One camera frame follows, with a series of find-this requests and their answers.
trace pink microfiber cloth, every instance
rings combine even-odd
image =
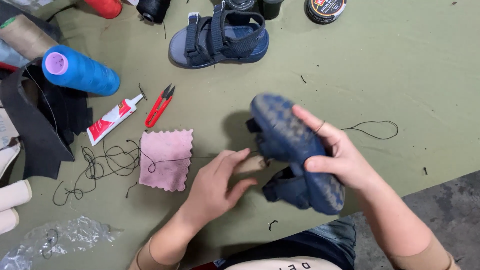
[[[144,132],[139,183],[167,191],[184,191],[192,157],[192,133],[193,130]]]

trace left hand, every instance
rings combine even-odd
[[[200,230],[210,221],[232,209],[247,191],[258,184],[255,179],[243,179],[231,190],[228,180],[234,168],[250,154],[250,149],[239,152],[225,150],[198,171],[188,199],[180,210],[195,229]]]

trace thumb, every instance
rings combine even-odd
[[[230,205],[229,208],[234,207],[237,202],[240,200],[240,198],[243,196],[245,191],[252,186],[258,184],[257,180],[249,178],[249,179],[243,179],[240,182],[238,182],[230,191],[230,193],[227,194],[227,201]]]
[[[341,158],[314,156],[305,161],[305,169],[308,172],[326,172],[338,175],[345,171],[345,165]]]

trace person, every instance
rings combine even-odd
[[[305,161],[309,172],[326,172],[356,193],[375,240],[395,269],[459,270],[432,231],[402,201],[355,148],[347,135],[299,105],[293,113],[317,131],[331,157]],[[176,270],[188,243],[210,221],[232,209],[257,184],[244,179],[231,190],[228,180],[249,149],[223,151],[201,168],[178,212],[137,253],[130,270]],[[355,230],[349,217],[215,262],[220,270],[353,270]]]

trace plastic bag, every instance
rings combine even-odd
[[[47,223],[27,233],[20,245],[0,262],[1,270],[30,270],[35,258],[50,259],[85,251],[98,242],[117,239],[123,230],[81,216],[72,221]]]

